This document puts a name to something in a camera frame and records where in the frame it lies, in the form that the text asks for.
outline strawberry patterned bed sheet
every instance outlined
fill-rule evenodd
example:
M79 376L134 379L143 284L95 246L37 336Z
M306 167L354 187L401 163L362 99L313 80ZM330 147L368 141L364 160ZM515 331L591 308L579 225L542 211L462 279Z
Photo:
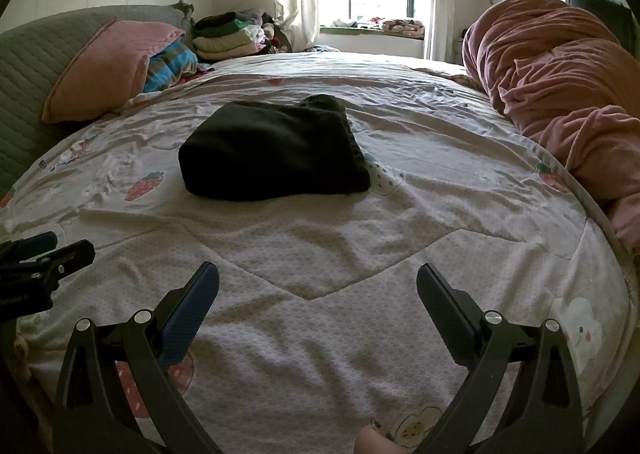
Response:
M466 375L415 290L431 261L482 309L567 337L587 412L638 321L636 277L609 221L544 149L479 92L352 54L233 60L142 94L50 150L0 203L0 240L54 231L90 240L91 267L54 307L18 322L53 397L75 322L123 322L181 287L204 260L221 287L170 376L227 453L348 453L373 416L410 452ZM233 100L326 93L346 107L369 192L231 203L189 194L177 152ZM215 163L204 174L216 176ZM219 181L226 181L222 176ZM126 363L129 404L159 439ZM510 370L479 437L495 426Z

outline window pane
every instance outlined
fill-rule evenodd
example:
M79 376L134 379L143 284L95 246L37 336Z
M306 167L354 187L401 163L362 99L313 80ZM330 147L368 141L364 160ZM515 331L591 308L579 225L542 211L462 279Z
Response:
M351 0L351 17L363 20L371 18L405 18L406 0Z
M349 19L349 0L318 0L320 24L328 27L336 19Z

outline pink pillow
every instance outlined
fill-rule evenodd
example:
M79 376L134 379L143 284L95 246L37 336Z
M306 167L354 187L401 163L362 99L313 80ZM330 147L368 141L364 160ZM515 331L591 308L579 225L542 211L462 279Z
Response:
M71 60L42 111L42 122L84 121L142 92L149 58L184 34L165 23L112 20Z

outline window sill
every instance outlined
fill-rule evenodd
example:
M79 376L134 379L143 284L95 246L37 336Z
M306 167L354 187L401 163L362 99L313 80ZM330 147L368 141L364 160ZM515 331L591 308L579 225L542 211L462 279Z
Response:
M405 38L408 40L423 41L424 36L414 38L412 36L405 36L403 34L394 34L393 32L385 32L379 28L351 28L351 27L320 27L322 34L340 34L344 36L359 36L361 34L369 34L372 36L387 36L392 38Z

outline green folded cloth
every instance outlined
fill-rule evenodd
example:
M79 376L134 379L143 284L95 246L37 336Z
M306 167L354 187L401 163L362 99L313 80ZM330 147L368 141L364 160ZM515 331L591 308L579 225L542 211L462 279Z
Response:
M202 30L193 30L193 38L221 38L223 36L228 36L229 34L234 34L249 25L253 25L253 23L251 21L233 20L225 25L220 25L219 27L207 27Z

